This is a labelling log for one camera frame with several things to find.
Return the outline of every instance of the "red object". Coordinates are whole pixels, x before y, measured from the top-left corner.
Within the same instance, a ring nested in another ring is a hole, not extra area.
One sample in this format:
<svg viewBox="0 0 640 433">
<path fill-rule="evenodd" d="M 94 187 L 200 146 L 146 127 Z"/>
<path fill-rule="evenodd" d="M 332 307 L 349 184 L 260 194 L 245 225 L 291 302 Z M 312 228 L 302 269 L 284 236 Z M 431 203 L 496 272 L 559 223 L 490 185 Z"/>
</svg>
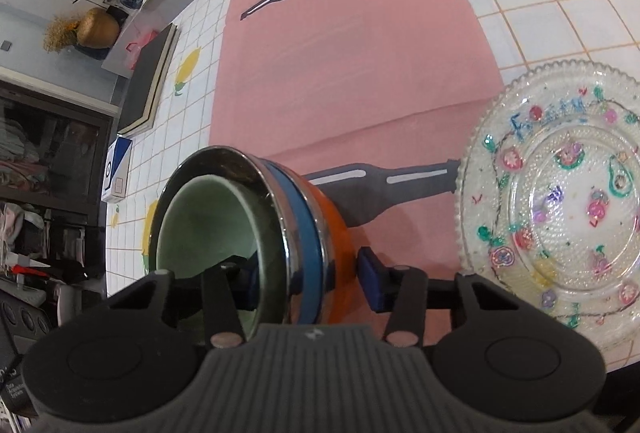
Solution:
<svg viewBox="0 0 640 433">
<path fill-rule="evenodd" d="M 502 152 L 502 164 L 509 171 L 522 169 L 524 161 L 515 146 L 511 146 Z"/>
<path fill-rule="evenodd" d="M 32 269 L 31 267 L 21 267 L 20 265 L 14 265 L 13 267 L 11 267 L 11 272 L 13 272 L 14 274 L 31 274 L 34 276 L 41 276 L 44 278 L 48 278 L 49 274 L 45 273 L 45 272 L 41 272 L 39 270 L 36 269 Z"/>
<path fill-rule="evenodd" d="M 532 106 L 529 110 L 531 120 L 540 120 L 542 118 L 542 108 L 540 106 Z"/>
<path fill-rule="evenodd" d="M 535 246 L 533 233 L 530 227 L 523 227 L 516 231 L 514 237 L 516 245 L 525 251 L 530 251 Z"/>
<path fill-rule="evenodd" d="M 587 214 L 591 217 L 589 223 L 592 227 L 597 227 L 598 222 L 607 214 L 607 207 L 599 200 L 593 201 L 587 208 Z"/>
<path fill-rule="evenodd" d="M 129 70 L 133 70 L 136 67 L 136 63 L 138 62 L 138 58 L 140 57 L 140 50 L 145 45 L 148 45 L 149 41 L 151 41 L 154 37 L 158 35 L 158 31 L 152 30 L 147 34 L 144 34 L 137 41 L 132 41 L 127 45 L 127 52 L 129 52 L 129 56 L 126 60 L 126 65 Z"/>
<path fill-rule="evenodd" d="M 638 284 L 633 281 L 626 281 L 620 287 L 620 302 L 623 305 L 630 305 L 638 297 Z"/>
</svg>

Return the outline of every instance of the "wall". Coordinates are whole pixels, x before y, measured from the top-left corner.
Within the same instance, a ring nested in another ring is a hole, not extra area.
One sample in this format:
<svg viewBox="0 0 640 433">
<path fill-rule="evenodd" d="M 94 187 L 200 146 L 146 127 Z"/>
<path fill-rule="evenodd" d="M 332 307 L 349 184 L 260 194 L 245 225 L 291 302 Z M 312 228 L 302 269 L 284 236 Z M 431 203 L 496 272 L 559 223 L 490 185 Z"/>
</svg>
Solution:
<svg viewBox="0 0 640 433">
<path fill-rule="evenodd" d="M 0 51 L 0 66 L 109 102 L 116 75 L 74 48 L 47 53 L 42 48 L 44 29 L 43 24 L 0 6 L 0 40 L 13 44 L 8 52 Z"/>
</svg>

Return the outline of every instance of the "painted flower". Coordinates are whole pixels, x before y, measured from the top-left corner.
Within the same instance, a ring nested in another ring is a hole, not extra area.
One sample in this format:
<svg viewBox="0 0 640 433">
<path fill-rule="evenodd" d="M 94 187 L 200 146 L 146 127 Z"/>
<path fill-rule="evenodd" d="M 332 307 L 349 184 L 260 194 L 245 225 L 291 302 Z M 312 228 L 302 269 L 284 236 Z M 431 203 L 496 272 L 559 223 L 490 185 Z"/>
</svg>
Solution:
<svg viewBox="0 0 640 433">
<path fill-rule="evenodd" d="M 513 235 L 516 245 L 525 251 L 531 251 L 535 247 L 536 241 L 529 225 L 519 228 Z"/>
<path fill-rule="evenodd" d="M 620 287 L 620 302 L 630 305 L 638 297 L 638 284 L 634 281 L 625 281 Z"/>
<path fill-rule="evenodd" d="M 187 79 L 189 79 L 189 76 L 193 72 L 193 69 L 196 67 L 199 57 L 200 48 L 196 48 L 185 58 L 185 60 L 180 65 L 178 73 L 175 75 L 175 96 L 182 95 L 180 91 L 184 88 L 184 85 L 187 83 Z"/>
<path fill-rule="evenodd" d="M 558 153 L 556 162 L 562 169 L 575 169 L 584 159 L 584 148 L 579 142 L 569 141 Z"/>
<path fill-rule="evenodd" d="M 515 146 L 511 146 L 502 152 L 502 164 L 510 171 L 522 169 L 524 161 Z"/>
<path fill-rule="evenodd" d="M 504 245 L 494 249 L 491 254 L 491 263 L 494 267 L 510 267 L 515 261 L 515 255 L 510 247 Z"/>
<path fill-rule="evenodd" d="M 618 114 L 616 113 L 616 110 L 614 110 L 613 108 L 607 109 L 607 111 L 604 112 L 604 120 L 606 120 L 609 124 L 615 124 L 615 122 L 618 120 Z"/>
<path fill-rule="evenodd" d="M 540 305 L 544 309 L 551 310 L 554 306 L 556 306 L 556 301 L 558 301 L 558 296 L 552 289 L 542 292 L 542 297 L 540 298 Z"/>
<path fill-rule="evenodd" d="M 590 225 L 597 227 L 600 220 L 607 216 L 607 207 L 599 201 L 591 202 L 587 207 L 587 215 Z"/>
<path fill-rule="evenodd" d="M 596 279 L 602 279 L 611 271 L 611 263 L 604 254 L 604 245 L 599 245 L 591 252 L 591 264 Z"/>
</svg>

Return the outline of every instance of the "decorated glass plate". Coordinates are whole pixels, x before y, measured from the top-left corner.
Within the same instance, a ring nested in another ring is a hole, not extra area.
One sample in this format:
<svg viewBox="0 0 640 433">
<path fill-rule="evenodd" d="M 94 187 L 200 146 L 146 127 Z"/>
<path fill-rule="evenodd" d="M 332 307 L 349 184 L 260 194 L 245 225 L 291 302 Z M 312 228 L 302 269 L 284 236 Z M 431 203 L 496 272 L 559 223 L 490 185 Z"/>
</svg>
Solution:
<svg viewBox="0 0 640 433">
<path fill-rule="evenodd" d="M 458 175 L 463 266 L 601 349 L 640 327 L 640 85 L 587 61 L 515 80 Z"/>
</svg>

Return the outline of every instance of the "lemon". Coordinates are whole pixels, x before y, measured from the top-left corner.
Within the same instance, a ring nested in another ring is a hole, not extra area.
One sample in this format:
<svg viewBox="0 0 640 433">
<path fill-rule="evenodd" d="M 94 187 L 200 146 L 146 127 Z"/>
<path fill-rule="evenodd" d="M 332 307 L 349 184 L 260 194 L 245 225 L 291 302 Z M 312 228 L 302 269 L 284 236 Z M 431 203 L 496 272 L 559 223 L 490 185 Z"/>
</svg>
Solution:
<svg viewBox="0 0 640 433">
<path fill-rule="evenodd" d="M 149 240 L 151 234 L 151 223 L 154 220 L 154 213 L 156 212 L 156 207 L 158 206 L 158 201 L 154 200 L 149 204 L 146 208 L 146 216 L 145 216 L 145 227 L 142 231 L 142 259 L 145 263 L 145 272 L 149 272 Z"/>
<path fill-rule="evenodd" d="M 180 90 L 184 88 L 187 79 L 193 72 L 193 69 L 198 64 L 198 58 L 200 57 L 200 47 L 191 52 L 180 65 L 178 73 L 175 75 L 175 95 L 181 95 Z"/>
<path fill-rule="evenodd" d="M 531 272 L 533 280 L 542 288 L 551 288 L 558 273 L 554 269 L 549 258 L 541 257 L 534 262 L 534 269 Z"/>
<path fill-rule="evenodd" d="M 120 206 L 116 206 L 113 214 L 111 215 L 111 228 L 114 229 L 116 225 L 118 225 L 118 220 L 120 219 Z"/>
</svg>

